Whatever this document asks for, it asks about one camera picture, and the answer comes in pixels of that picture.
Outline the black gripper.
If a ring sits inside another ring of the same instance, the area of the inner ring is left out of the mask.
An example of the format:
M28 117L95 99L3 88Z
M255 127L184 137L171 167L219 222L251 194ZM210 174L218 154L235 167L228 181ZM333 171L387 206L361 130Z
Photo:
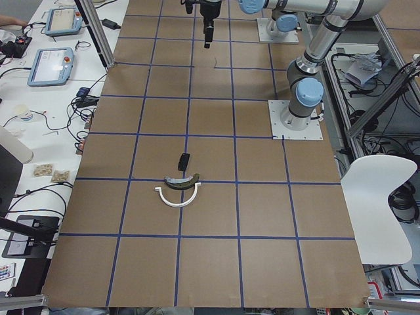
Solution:
M199 12L203 17L203 33L205 36L204 48L209 49L213 42L214 19L216 19L221 11L222 1L200 1Z

